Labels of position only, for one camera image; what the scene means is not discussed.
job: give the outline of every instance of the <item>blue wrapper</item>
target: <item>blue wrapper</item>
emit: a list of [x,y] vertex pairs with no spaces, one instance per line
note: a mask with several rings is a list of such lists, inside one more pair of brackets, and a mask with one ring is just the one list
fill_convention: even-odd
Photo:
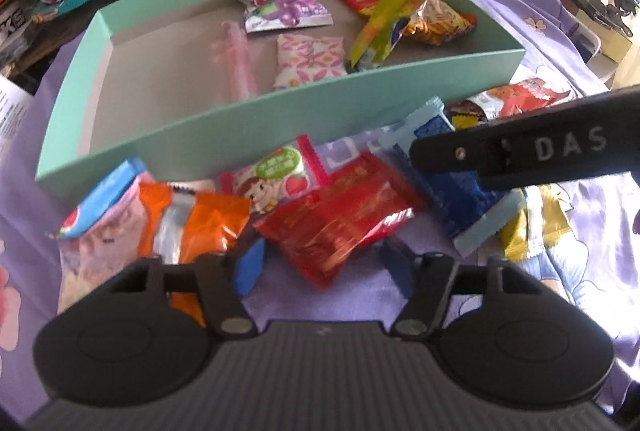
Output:
[[[454,131],[444,115],[444,104],[434,97],[410,114],[400,128],[385,134],[380,146],[393,150],[410,167],[409,148],[414,140]],[[475,171],[425,174],[412,169],[412,173],[418,187],[434,202],[447,234],[462,256],[497,233],[525,204],[520,190],[482,189]]]
[[116,204],[133,180],[146,171],[139,158],[125,160],[95,186],[95,189],[80,202],[78,207],[63,223],[58,237],[74,238],[82,236],[102,218],[107,210]]

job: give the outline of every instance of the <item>purple bedsheet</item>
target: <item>purple bedsheet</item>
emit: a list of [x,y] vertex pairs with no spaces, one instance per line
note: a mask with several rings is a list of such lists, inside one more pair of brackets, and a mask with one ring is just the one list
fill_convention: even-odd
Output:
[[[473,0],[500,21],[526,47],[524,64],[564,76],[577,90],[604,90],[586,68],[565,32],[574,20],[558,0]],[[47,121],[79,39],[65,46],[45,75],[14,146],[0,169],[0,404],[19,421],[47,400],[33,368],[31,348],[38,330],[54,315],[60,287],[60,262],[47,231],[66,215],[55,199],[33,181]],[[382,130],[329,143],[319,149],[328,169],[337,169],[358,151],[378,151]],[[640,236],[630,225],[640,206],[636,183],[628,174],[561,185],[573,228],[564,247],[522,264],[548,281],[556,281],[566,298],[585,310],[614,338],[617,362],[601,403],[615,408],[630,379],[640,381],[638,261]],[[401,229],[416,251],[456,255],[433,215],[421,214]],[[482,263],[492,242],[466,261]],[[455,317],[477,306],[477,298],[456,299]],[[277,257],[268,259],[257,287],[245,304],[260,327],[268,319],[381,319],[389,325],[404,299],[378,257],[366,252],[350,261],[327,292],[318,292]]]

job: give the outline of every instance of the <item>silver rivet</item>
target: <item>silver rivet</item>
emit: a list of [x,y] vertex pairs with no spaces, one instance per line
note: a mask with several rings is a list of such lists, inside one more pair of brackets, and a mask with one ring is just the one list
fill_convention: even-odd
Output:
[[396,323],[396,332],[402,335],[415,337],[424,334],[427,330],[427,325],[418,319],[403,319]]
[[220,328],[226,334],[241,335],[250,332],[254,324],[244,317],[232,317],[222,321]]

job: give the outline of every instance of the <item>blue plastic piece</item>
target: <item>blue plastic piece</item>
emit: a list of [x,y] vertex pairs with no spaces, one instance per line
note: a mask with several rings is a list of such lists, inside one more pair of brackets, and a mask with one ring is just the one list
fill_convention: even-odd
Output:
[[233,278],[234,289],[238,296],[249,294],[262,274],[264,268],[264,253],[266,243],[263,237],[255,240],[242,257],[236,262],[236,271]]

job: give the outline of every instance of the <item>snack packaging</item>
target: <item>snack packaging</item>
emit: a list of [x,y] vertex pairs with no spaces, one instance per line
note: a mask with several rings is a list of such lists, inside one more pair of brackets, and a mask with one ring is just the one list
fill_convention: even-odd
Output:
[[[438,97],[430,99],[407,116],[400,128],[385,134],[380,146],[393,150],[410,166],[409,148],[414,140],[454,131],[443,111],[444,104]],[[414,171],[414,175],[422,191],[436,205],[447,233],[463,257],[497,233],[524,205],[520,190],[482,189],[474,171],[440,174]]]
[[382,65],[424,1],[380,0],[351,49],[351,67],[363,71]]
[[304,34],[278,36],[278,68],[274,88],[302,84],[346,75],[344,39],[311,37]]
[[514,85],[506,85],[481,92],[460,104],[451,106],[449,109],[460,112],[466,108],[468,112],[477,112],[477,108],[479,108],[484,117],[491,120],[544,108],[571,95],[571,90],[556,92],[545,85],[546,83],[542,79],[533,77]]
[[251,65],[249,43],[244,30],[235,21],[223,21],[226,64],[231,101],[246,101],[260,95]]
[[247,32],[332,25],[334,20],[318,0],[240,0],[246,7]]
[[[138,258],[138,245],[147,222],[140,202],[140,184],[152,179],[142,162],[124,164],[98,184],[67,218],[63,226],[67,230],[59,232],[62,283],[58,313]],[[129,172],[136,169],[140,173],[130,180]]]
[[263,215],[277,205],[326,186],[327,175],[306,135],[278,148],[252,166],[220,175],[223,193],[251,202],[251,211]]
[[441,0],[425,0],[412,17],[404,35],[439,46],[468,34],[475,26],[475,16],[459,14]]
[[[359,15],[368,18],[380,0],[342,0]],[[476,17],[459,14],[441,0],[425,0],[415,11],[403,36],[430,45],[441,45],[468,34],[476,25]]]
[[[235,246],[249,221],[249,200],[236,196],[143,184],[140,200],[148,222],[138,255],[160,257],[163,263],[191,263],[210,252],[224,254]],[[202,309],[192,293],[174,293],[172,306],[204,326]]]
[[125,160],[95,186],[67,217],[58,231],[58,238],[79,237],[93,227],[122,198],[132,183],[143,175],[145,182],[151,176],[139,158]]
[[279,206],[255,229],[274,242],[300,274],[328,287],[357,246],[383,237],[406,220],[422,199],[404,179],[370,153],[337,170],[325,187]]
[[504,255],[514,262],[539,255],[558,244],[563,234],[571,232],[562,210],[555,184],[528,186],[522,189],[526,206],[501,228],[499,236]]

